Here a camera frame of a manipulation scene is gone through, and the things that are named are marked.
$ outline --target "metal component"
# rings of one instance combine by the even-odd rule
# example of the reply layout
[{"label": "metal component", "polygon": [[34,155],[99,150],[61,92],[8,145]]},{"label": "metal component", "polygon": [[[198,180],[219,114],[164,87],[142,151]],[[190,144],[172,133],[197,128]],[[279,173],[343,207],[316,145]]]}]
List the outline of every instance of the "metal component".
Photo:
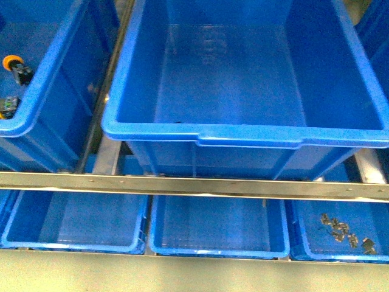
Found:
[{"label": "metal component", "polygon": [[332,230],[331,235],[335,238],[337,242],[343,242],[345,235],[342,232]]},{"label": "metal component", "polygon": [[8,96],[0,99],[0,119],[12,119],[20,104],[20,98],[17,96]]},{"label": "metal component", "polygon": [[93,148],[93,145],[95,144],[95,141],[99,138],[99,136],[102,134],[100,128],[100,121],[102,119],[102,115],[104,112],[105,103],[109,99],[108,92],[111,87],[112,79],[114,78],[116,64],[119,60],[120,51],[122,49],[123,41],[126,35],[126,30],[129,23],[129,19],[131,17],[131,12],[133,10],[133,5],[134,5],[134,0],[128,0],[125,8],[125,12],[121,16],[122,25],[120,26],[115,48],[112,53],[111,60],[109,61],[103,86],[97,98],[92,121],[88,129],[86,142],[84,144],[83,151],[80,155],[80,160],[78,161],[78,164],[76,166],[75,173],[84,172],[84,168],[88,160],[88,156]]},{"label": "metal component", "polygon": [[339,224],[340,230],[343,232],[343,234],[347,235],[350,231],[350,227],[346,223],[340,223]]},{"label": "metal component", "polygon": [[333,229],[339,230],[340,229],[339,220],[337,218],[332,218],[331,226],[332,226]]},{"label": "metal component", "polygon": [[358,238],[355,234],[350,234],[348,237],[348,242],[352,248],[358,247]]},{"label": "metal component", "polygon": [[22,85],[29,85],[32,77],[34,76],[30,67],[19,61],[11,61],[9,66],[11,67],[13,78],[15,82]]},{"label": "metal component", "polygon": [[[346,189],[352,186],[353,191]],[[0,189],[389,202],[378,184],[0,172]]]},{"label": "metal component", "polygon": [[384,171],[374,149],[361,149],[355,155],[355,160],[362,178],[368,184],[386,184]]},{"label": "metal component", "polygon": [[328,217],[328,214],[326,214],[326,213],[322,214],[321,221],[322,221],[323,225],[331,225],[332,224],[331,220]]},{"label": "metal component", "polygon": [[363,254],[377,254],[377,251],[374,249],[374,241],[366,237],[362,240],[362,242],[362,247],[365,250]]},{"label": "metal component", "polygon": [[120,141],[112,141],[103,136],[98,148],[93,173],[97,175],[116,175],[120,173],[122,144]]}]

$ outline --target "bin bottom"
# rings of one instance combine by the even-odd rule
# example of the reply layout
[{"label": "bin bottom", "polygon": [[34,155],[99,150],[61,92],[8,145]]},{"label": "bin bottom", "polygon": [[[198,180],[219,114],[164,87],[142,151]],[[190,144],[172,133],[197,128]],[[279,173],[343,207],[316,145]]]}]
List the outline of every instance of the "bin bottom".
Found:
[{"label": "bin bottom", "polygon": [[283,26],[169,26],[157,98],[157,123],[306,126]]},{"label": "bin bottom", "polygon": [[165,255],[286,256],[283,212],[277,200],[159,196],[150,246]]}]

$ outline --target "metal shelf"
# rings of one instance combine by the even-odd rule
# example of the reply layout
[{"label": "metal shelf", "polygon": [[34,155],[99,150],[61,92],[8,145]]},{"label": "metal shelf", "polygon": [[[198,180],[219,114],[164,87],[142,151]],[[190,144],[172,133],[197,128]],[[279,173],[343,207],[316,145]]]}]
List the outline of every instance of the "metal shelf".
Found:
[{"label": "metal shelf", "polygon": [[2,291],[387,291],[388,265],[0,251]]},{"label": "metal shelf", "polygon": [[[370,0],[357,2],[365,10]],[[126,24],[133,0],[122,15]],[[354,12],[357,22],[362,15]],[[81,191],[142,195],[220,196],[262,199],[389,202],[389,184],[374,150],[354,156],[363,183],[164,178],[120,175],[125,144],[107,137],[99,143],[92,174],[84,167],[96,141],[109,99],[126,26],[122,26],[75,173],[0,172],[0,189]],[[384,291],[389,265],[236,260],[194,257],[0,250],[4,291]]]}]

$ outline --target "plastic storage bin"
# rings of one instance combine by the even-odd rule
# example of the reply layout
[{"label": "plastic storage bin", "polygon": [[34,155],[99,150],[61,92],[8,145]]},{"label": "plastic storage bin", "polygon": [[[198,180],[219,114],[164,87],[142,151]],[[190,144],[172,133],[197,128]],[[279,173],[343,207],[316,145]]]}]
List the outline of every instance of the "plastic storage bin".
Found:
[{"label": "plastic storage bin", "polygon": [[[347,181],[344,165],[334,170],[336,181]],[[389,204],[335,201],[288,201],[291,257],[295,260],[389,262]],[[349,225],[358,239],[352,248],[348,237],[338,242],[332,228],[323,225],[322,214]],[[376,255],[364,254],[363,240],[374,242]]]},{"label": "plastic storage bin", "polygon": [[[125,173],[139,169],[128,158]],[[148,196],[21,192],[1,238],[6,248],[141,254]]]},{"label": "plastic storage bin", "polygon": [[0,169],[73,169],[114,47],[112,0],[0,0],[0,59],[19,55],[35,72],[19,86],[0,68],[0,97],[19,96],[0,120]]},{"label": "plastic storage bin", "polygon": [[150,248],[162,255],[251,257],[289,254],[282,200],[155,196]]},{"label": "plastic storage bin", "polygon": [[388,113],[341,0],[137,0],[102,125],[146,172],[315,179]]}]

